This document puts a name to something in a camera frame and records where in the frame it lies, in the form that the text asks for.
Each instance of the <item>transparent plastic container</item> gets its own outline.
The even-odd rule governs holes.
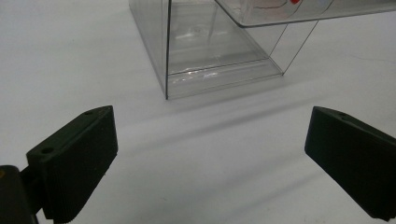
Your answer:
[[[396,9],[395,0],[327,1],[130,0],[130,7],[168,99],[282,76],[318,20]],[[358,1],[377,8],[352,7]],[[346,5],[356,10],[337,10]]]

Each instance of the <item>black object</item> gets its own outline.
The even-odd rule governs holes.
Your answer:
[[[112,106],[87,111],[30,150],[21,173],[0,166],[0,223],[72,221],[117,155]]]
[[[395,218],[395,138],[345,113],[314,107],[305,152],[371,217]]]

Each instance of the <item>white surface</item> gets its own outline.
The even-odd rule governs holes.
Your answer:
[[[114,105],[119,156],[73,223],[384,223],[304,140],[313,105],[396,136],[395,39],[396,13],[321,21],[284,77],[167,102],[126,0],[3,0],[0,164]]]

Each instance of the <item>clear display case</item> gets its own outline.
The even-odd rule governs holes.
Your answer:
[[[130,0],[165,97],[283,75],[318,20],[396,0]]]

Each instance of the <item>white table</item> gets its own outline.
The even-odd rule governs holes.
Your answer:
[[[3,0],[0,164],[114,105],[119,155],[73,224],[384,223],[304,141],[313,105],[396,136],[395,39],[394,12],[321,21],[284,77],[165,101],[126,0]]]

